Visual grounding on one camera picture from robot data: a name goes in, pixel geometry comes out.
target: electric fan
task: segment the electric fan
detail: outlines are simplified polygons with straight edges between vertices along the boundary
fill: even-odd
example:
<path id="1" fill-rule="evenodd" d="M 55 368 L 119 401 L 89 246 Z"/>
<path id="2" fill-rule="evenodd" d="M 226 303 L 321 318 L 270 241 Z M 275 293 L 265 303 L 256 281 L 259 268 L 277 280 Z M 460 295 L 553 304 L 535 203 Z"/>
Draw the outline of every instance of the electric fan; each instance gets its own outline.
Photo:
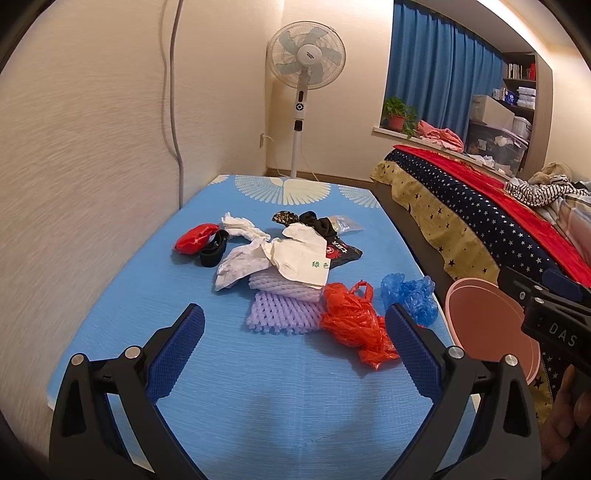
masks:
<path id="1" fill-rule="evenodd" d="M 308 90 L 334 82 L 345 68 L 345 45 L 332 28 L 316 22 L 295 22 L 273 35 L 267 63 L 283 83 L 296 89 L 291 178 L 297 175 L 297 151 L 306 117 Z"/>

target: red blanket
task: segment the red blanket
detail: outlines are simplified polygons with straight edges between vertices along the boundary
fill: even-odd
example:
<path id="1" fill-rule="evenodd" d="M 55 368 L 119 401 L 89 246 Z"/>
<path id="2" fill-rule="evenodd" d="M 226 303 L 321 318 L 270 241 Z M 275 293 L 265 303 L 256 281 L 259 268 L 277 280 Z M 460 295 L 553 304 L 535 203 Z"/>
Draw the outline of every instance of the red blanket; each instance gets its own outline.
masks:
<path id="1" fill-rule="evenodd" d="M 395 145 L 394 148 L 427 160 L 491 199 L 511 215 L 516 223 L 526 230 L 573 280 L 586 287 L 591 286 L 591 268 L 585 263 L 577 249 L 560 236 L 546 220 L 504 192 L 502 182 L 435 152 L 406 145 Z"/>

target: fan grille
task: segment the fan grille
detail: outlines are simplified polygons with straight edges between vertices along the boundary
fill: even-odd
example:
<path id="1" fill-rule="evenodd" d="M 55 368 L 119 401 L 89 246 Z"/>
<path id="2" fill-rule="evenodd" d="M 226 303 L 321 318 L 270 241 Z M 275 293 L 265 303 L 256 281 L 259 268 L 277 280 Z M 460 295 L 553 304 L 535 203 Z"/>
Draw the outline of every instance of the fan grille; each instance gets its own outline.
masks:
<path id="1" fill-rule="evenodd" d="M 282 74 L 277 65 L 278 64 L 289 64 L 297 60 L 295 54 L 288 52 L 284 46 L 280 43 L 280 37 L 285 32 L 288 32 L 291 39 L 294 41 L 297 47 L 301 47 L 304 44 L 304 39 L 307 34 L 314 28 L 321 28 L 326 31 L 327 34 L 319 37 L 314 43 L 320 48 L 331 48 L 332 50 L 340 54 L 340 59 L 337 63 L 333 60 L 328 59 L 323 55 L 321 65 L 324 70 L 322 81 L 319 83 L 311 83 L 308 85 L 308 90 L 315 90 L 328 85 L 336 80 L 345 67 L 345 45 L 340 39 L 337 32 L 332 28 L 323 25 L 318 22 L 295 22 L 286 25 L 280 29 L 275 35 L 273 35 L 269 45 L 267 47 L 267 63 L 273 74 L 283 83 L 289 85 L 292 88 L 297 88 L 298 80 L 300 78 L 300 72 Z"/>

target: blue plastic bag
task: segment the blue plastic bag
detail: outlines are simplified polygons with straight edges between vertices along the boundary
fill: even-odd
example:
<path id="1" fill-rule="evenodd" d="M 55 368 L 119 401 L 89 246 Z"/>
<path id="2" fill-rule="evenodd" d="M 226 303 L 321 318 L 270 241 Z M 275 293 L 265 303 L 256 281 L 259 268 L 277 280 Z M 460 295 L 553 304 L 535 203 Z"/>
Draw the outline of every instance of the blue plastic bag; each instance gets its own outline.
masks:
<path id="1" fill-rule="evenodd" d="M 381 290 L 385 310 L 400 303 L 417 324 L 428 327 L 435 322 L 439 310 L 433 300 L 435 283 L 429 276 L 404 281 L 404 274 L 390 273 L 382 279 Z"/>

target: metal screw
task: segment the metal screw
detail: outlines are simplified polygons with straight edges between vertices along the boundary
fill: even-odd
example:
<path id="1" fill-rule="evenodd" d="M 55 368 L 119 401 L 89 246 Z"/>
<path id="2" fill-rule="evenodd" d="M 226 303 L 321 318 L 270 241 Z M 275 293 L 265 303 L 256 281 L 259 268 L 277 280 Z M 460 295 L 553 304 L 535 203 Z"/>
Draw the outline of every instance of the metal screw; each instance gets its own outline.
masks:
<path id="1" fill-rule="evenodd" d="M 515 355 L 509 354 L 505 357 L 505 362 L 508 365 L 515 367 L 519 363 L 519 360 L 517 360 L 517 357 Z"/>
<path id="2" fill-rule="evenodd" d="M 72 365 L 78 366 L 84 361 L 84 355 L 82 355 L 81 353 L 77 353 L 72 357 L 72 360 L 70 361 L 72 362 Z"/>
<path id="3" fill-rule="evenodd" d="M 138 346 L 130 346 L 125 351 L 125 356 L 129 359 L 138 358 L 142 350 L 139 349 Z"/>
<path id="4" fill-rule="evenodd" d="M 464 350 L 462 350 L 458 346 L 451 346 L 448 350 L 449 356 L 452 358 L 463 358 L 464 357 Z"/>

